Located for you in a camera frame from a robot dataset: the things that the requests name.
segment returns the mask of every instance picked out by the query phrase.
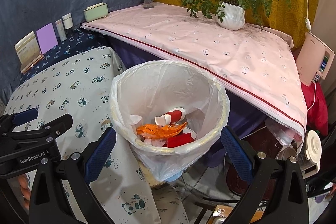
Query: blue gripper pad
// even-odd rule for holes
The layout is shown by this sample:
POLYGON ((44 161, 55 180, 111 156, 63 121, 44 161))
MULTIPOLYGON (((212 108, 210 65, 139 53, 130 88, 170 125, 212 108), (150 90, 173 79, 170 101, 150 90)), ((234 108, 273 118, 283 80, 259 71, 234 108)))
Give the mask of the blue gripper pad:
POLYGON ((222 129, 220 140, 241 180, 251 184, 253 181, 253 165, 235 136, 227 127, 222 129))
POLYGON ((85 165, 84 180, 87 184, 90 184, 90 182, 98 178, 107 158, 116 144, 116 140, 117 134, 113 128, 107 128, 102 135, 102 140, 98 140, 100 143, 85 165))
POLYGON ((12 123, 16 125, 17 127, 20 125, 23 125, 24 123, 30 122, 32 120, 35 120, 38 116, 38 112, 36 108, 31 108, 26 111, 17 113, 13 120, 12 123))

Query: trash bag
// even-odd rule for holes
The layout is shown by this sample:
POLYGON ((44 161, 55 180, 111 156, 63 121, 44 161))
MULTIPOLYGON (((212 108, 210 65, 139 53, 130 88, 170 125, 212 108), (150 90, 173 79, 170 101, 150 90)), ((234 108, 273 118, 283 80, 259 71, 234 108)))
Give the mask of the trash bag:
POLYGON ((112 123, 131 144, 155 179, 165 181, 204 155, 226 126, 230 101, 224 86, 210 73, 189 63, 150 61, 114 77, 110 93, 112 123), (186 110, 194 142, 175 148, 147 145, 136 128, 170 109, 186 110))

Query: red box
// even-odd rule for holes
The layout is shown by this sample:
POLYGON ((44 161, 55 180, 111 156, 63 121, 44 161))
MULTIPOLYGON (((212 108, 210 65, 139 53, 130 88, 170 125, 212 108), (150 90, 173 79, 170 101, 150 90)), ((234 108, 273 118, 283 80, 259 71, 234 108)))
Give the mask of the red box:
POLYGON ((193 142, 194 139, 191 137, 191 133, 177 135, 167 139, 167 147, 174 148, 187 143, 193 142))

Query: light green tissue box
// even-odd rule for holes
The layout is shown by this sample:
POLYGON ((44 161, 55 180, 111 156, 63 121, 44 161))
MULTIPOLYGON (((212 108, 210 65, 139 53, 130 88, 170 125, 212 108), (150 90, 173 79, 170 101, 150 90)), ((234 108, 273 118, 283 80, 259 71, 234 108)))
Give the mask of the light green tissue box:
POLYGON ((93 6, 90 6, 84 10, 84 16, 86 22, 96 20, 107 16, 109 13, 106 3, 99 3, 93 6))

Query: red fabric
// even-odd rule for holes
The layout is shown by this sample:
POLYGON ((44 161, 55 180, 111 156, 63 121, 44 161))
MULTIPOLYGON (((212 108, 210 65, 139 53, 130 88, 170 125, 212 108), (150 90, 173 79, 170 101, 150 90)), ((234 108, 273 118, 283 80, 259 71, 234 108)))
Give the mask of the red fabric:
MULTIPOLYGON (((314 102, 315 84, 312 83, 310 86, 306 86, 301 83, 301 89, 304 99, 306 100, 307 108, 310 108, 314 102)), ((319 83, 316 83, 316 98, 314 106, 308 110, 307 125, 309 125, 312 129, 320 131, 323 136, 328 135, 327 103, 319 83)))

